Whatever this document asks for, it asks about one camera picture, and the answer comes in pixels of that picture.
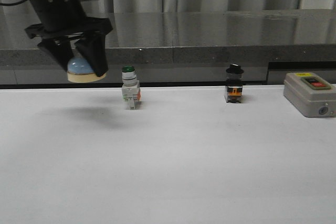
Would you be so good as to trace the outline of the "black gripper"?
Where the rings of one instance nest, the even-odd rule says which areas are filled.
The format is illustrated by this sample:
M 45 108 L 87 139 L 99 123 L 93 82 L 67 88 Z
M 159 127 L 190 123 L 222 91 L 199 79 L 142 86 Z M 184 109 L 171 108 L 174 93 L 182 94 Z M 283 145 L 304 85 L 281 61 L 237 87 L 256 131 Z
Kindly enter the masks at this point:
M 56 42 L 53 39 L 84 34 L 82 38 L 75 42 L 75 48 L 87 60 L 98 77 L 103 76 L 108 71 L 105 35 L 110 31 L 112 31 L 110 19 L 96 17 L 86 17 L 80 20 L 78 24 L 59 28 L 55 31 L 47 30 L 43 24 L 33 24 L 25 28 L 25 32 L 30 39 L 43 38 L 37 47 L 55 59 L 64 71 L 68 71 L 68 62 L 74 56 L 70 41 L 66 39 Z

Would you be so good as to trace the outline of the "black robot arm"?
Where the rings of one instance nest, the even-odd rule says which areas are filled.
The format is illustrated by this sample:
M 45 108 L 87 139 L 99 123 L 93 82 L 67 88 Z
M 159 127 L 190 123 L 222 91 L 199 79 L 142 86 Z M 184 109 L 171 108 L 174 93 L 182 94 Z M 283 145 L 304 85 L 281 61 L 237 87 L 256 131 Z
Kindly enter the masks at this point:
M 105 37 L 112 31 L 108 18 L 88 17 L 81 0 L 29 0 L 40 23 L 25 29 L 32 39 L 41 37 L 38 48 L 52 56 L 67 70 L 74 56 L 71 41 L 88 61 L 93 72 L 101 77 L 108 71 Z

